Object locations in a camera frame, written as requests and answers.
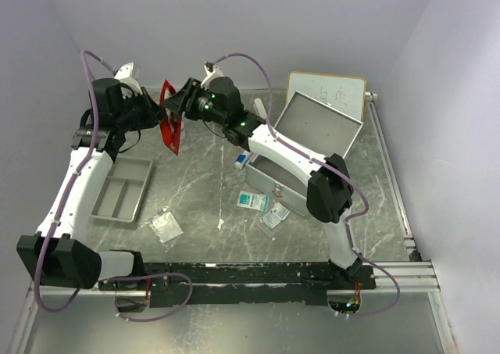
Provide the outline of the clear bag of gauze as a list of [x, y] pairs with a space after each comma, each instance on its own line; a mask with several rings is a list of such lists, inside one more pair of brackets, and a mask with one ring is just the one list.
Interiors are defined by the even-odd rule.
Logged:
[[168, 206], [148, 218], [144, 225], [153, 231], [164, 246], [170, 246], [184, 233]]

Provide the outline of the blue white sachet packet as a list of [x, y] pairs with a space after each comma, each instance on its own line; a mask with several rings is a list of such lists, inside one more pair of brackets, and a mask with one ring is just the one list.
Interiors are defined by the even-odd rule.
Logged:
[[289, 214], [290, 210], [277, 202], [274, 204], [273, 208], [263, 216], [262, 221], [269, 229], [274, 229], [281, 222], [285, 221]]

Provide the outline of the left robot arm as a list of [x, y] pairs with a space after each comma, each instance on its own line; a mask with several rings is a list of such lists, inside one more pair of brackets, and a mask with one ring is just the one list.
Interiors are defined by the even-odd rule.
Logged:
[[35, 234], [21, 236], [16, 251], [41, 285], [89, 289], [117, 277], [127, 290], [135, 291], [146, 280], [141, 254], [92, 250], [87, 244], [88, 223], [127, 132], [156, 127], [165, 113], [134, 78], [101, 78], [92, 86], [97, 108], [80, 118], [62, 186]]

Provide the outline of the red first aid kit pouch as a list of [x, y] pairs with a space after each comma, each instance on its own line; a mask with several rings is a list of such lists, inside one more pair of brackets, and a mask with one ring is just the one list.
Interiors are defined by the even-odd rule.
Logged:
[[[159, 95], [159, 106], [161, 109], [165, 110], [165, 113], [167, 113], [167, 110], [163, 102], [175, 93], [176, 90], [170, 82], [164, 80]], [[163, 144], [177, 156], [180, 150], [182, 120], [173, 120], [170, 114], [166, 114], [166, 117], [161, 121], [159, 127]]]

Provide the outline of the teal white wipes packet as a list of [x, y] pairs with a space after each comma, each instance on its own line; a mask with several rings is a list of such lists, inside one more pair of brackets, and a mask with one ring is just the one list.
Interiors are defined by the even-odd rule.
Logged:
[[269, 205], [269, 200], [270, 197], [268, 195], [241, 191], [237, 199], [237, 207], [265, 212]]

